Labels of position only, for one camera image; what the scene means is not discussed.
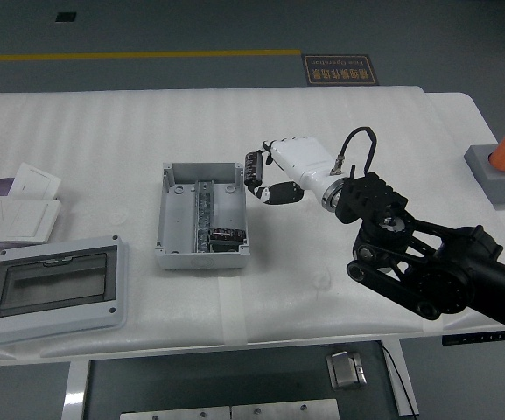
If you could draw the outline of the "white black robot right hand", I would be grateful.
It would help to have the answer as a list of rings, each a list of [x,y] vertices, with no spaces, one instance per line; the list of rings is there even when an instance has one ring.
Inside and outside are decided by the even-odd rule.
[[[289,177],[283,183],[263,185],[263,166],[275,164]],[[263,203],[284,205],[299,202],[310,191],[329,212],[337,207],[343,177],[332,173],[334,159],[314,137],[264,142],[245,157],[244,185]]]

